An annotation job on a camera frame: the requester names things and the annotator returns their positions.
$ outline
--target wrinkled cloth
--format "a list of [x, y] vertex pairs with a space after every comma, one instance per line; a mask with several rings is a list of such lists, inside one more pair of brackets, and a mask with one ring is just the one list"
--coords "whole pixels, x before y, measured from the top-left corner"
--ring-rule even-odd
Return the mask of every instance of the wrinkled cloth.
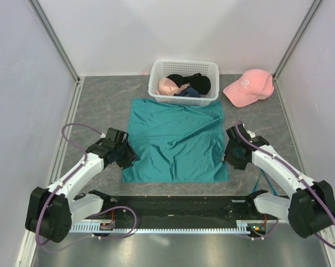
[[228, 181], [219, 101], [183, 106], [133, 99], [129, 142], [140, 157], [122, 171], [123, 182]]

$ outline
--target pink cap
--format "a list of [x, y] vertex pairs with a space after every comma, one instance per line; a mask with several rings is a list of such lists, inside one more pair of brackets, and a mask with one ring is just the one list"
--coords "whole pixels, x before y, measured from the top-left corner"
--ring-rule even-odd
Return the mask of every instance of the pink cap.
[[272, 75], [257, 68], [244, 72], [239, 80], [223, 90], [223, 93], [236, 107], [245, 107], [260, 99], [266, 99], [273, 92]]

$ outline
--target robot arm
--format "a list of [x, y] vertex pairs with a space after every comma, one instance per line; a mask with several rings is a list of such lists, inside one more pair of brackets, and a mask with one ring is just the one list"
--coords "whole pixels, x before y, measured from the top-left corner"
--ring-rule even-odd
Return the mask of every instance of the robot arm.
[[[116, 162], [122, 169], [132, 166], [138, 160], [137, 154], [128, 143], [128, 134], [109, 128], [106, 137], [99, 139], [87, 150], [87, 159], [83, 157], [66, 175], [46, 189], [37, 187], [31, 193], [25, 227], [36, 231], [38, 218], [44, 203], [55, 191], [55, 195], [46, 207], [40, 225], [40, 235], [54, 242], [62, 241], [71, 225], [97, 214], [102, 207], [110, 204], [110, 197], [97, 190], [90, 191], [84, 197], [78, 197], [81, 189], [109, 164]], [[64, 183], [69, 175], [72, 177]]]
[[[246, 144], [234, 126], [227, 130], [229, 142], [225, 152], [225, 161], [240, 170], [244, 170], [247, 163], [253, 163], [269, 174], [288, 196], [288, 199], [274, 196], [264, 190], [254, 192], [249, 195], [248, 199], [253, 201], [252, 205], [255, 211], [289, 222], [294, 231], [303, 238], [331, 226], [331, 219], [307, 188], [290, 169], [286, 168], [279, 160], [275, 160], [279, 158], [285, 161], [269, 142], [261, 136], [255, 137], [255, 134], [246, 131], [242, 124], [238, 125], [238, 129], [247, 141], [269, 152], [273, 157]], [[326, 181], [315, 182], [294, 167], [292, 169], [316, 192], [335, 217], [335, 201], [330, 184]]]

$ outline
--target plastic basket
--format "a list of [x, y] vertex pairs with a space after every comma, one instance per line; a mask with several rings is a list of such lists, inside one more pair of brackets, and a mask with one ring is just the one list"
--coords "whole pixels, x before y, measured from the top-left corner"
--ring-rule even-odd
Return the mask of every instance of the plastic basket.
[[[182, 76], [191, 76], [196, 73], [206, 75], [211, 80], [211, 90], [201, 98], [179, 97], [179, 96], [161, 96], [156, 93], [160, 79], [170, 74], [180, 74]], [[194, 60], [157, 60], [152, 66], [149, 79], [149, 95], [158, 102], [207, 106], [218, 98], [219, 93], [219, 71], [216, 63], [209, 61]]]

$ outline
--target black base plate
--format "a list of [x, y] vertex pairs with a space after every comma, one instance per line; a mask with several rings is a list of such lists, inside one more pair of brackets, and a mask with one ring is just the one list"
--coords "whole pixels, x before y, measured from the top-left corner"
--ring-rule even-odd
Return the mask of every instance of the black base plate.
[[[245, 196], [112, 196], [111, 206], [128, 206], [136, 212], [138, 229], [235, 228], [236, 220], [264, 220], [251, 213]], [[130, 228], [134, 218], [115, 210], [115, 227]], [[108, 213], [100, 219], [110, 219]]]

